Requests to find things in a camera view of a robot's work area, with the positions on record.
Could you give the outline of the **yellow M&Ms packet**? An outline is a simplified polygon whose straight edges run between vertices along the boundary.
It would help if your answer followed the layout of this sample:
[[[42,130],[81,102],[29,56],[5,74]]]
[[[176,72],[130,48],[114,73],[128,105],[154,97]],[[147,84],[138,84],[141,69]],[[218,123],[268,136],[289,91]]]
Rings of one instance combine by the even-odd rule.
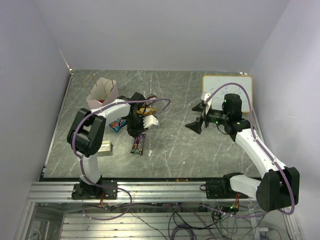
[[[138,115],[149,116],[156,112],[155,108],[151,107],[142,107],[137,111]]]

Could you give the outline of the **blue M&Ms packet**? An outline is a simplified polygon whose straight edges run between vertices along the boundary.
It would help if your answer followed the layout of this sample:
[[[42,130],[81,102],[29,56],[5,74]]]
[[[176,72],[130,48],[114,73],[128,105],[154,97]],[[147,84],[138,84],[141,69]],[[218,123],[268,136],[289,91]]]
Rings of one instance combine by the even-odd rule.
[[[124,118],[118,118],[117,120],[111,122],[109,127],[112,128],[116,133],[120,131],[122,127],[127,124],[127,120]]]

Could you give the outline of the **purple M&Ms packet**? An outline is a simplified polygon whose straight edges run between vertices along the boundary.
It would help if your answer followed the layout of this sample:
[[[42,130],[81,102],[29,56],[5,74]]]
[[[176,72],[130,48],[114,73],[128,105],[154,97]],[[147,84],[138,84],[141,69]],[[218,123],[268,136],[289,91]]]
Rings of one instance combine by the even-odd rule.
[[[131,154],[138,154],[138,155],[142,156],[143,155],[145,139],[146,139],[146,134],[145,133],[139,134],[134,139],[133,146],[131,148],[130,153]]]

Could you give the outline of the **small whiteboard with stand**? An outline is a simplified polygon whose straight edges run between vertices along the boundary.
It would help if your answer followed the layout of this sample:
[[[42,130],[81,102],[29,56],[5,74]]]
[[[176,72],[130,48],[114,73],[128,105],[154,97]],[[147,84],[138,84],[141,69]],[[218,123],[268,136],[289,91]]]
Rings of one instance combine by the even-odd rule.
[[[249,97],[251,107],[253,107],[253,78],[248,75],[205,75],[202,77],[202,91],[212,94],[216,89],[228,83],[241,85]],[[243,113],[250,112],[245,92],[241,87],[234,84],[226,85],[217,91],[212,98],[211,108],[215,110],[222,110],[222,103],[226,94],[239,95],[242,100],[241,111]]]

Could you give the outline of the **pink paper bag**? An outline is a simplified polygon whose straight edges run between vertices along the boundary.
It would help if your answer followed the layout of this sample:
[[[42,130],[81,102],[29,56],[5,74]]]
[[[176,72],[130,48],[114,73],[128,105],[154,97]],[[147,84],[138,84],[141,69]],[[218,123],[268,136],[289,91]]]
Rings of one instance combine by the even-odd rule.
[[[89,79],[93,79],[94,85],[88,87]],[[100,77],[98,80],[92,74],[89,74],[84,79],[84,87],[89,92],[86,102],[90,110],[104,107],[119,97],[117,81]]]

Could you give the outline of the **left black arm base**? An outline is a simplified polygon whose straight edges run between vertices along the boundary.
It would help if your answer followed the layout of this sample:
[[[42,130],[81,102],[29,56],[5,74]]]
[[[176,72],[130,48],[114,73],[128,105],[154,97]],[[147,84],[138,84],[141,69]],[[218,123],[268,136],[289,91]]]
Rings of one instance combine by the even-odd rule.
[[[118,195],[117,183],[111,180],[103,180],[101,177],[98,182],[98,185],[104,187],[95,186],[79,180],[79,183],[76,183],[73,186],[71,193],[72,200],[97,200],[97,199],[106,199],[106,200],[116,200]]]

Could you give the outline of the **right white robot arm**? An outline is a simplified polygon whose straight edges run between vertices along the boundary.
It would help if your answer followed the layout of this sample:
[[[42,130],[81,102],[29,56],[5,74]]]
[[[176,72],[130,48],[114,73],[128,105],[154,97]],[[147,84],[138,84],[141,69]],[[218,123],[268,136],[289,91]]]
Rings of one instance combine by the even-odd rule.
[[[228,93],[224,96],[222,109],[211,107],[210,94],[204,92],[201,102],[192,108],[200,112],[200,117],[186,128],[201,134],[202,126],[210,123],[217,127],[222,125],[224,133],[237,143],[250,157],[261,180],[250,178],[240,172],[226,174],[222,177],[221,194],[226,198],[236,193],[255,199],[265,212],[293,209],[299,202],[300,173],[295,167],[287,167],[261,141],[249,120],[243,118],[242,100],[238,94]]]

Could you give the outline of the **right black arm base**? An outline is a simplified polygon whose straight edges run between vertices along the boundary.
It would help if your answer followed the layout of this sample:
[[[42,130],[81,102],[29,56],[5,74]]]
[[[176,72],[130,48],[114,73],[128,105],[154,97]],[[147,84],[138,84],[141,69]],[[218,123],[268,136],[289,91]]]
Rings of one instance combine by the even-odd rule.
[[[207,199],[248,199],[243,193],[231,189],[230,183],[224,178],[213,178],[199,186],[199,189],[206,194]]]

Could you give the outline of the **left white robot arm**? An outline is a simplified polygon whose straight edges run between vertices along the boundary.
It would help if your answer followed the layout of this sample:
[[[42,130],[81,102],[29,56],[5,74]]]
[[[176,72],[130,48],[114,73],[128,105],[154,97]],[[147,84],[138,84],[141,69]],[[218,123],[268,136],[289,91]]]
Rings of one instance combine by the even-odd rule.
[[[146,117],[143,116],[147,105],[147,99],[135,92],[130,98],[120,96],[103,107],[78,110],[68,132],[67,142],[79,161],[81,176],[78,185],[82,195],[96,199],[102,193],[103,179],[97,152],[103,143],[105,127],[122,119],[126,122],[129,136],[139,137],[148,129]]]

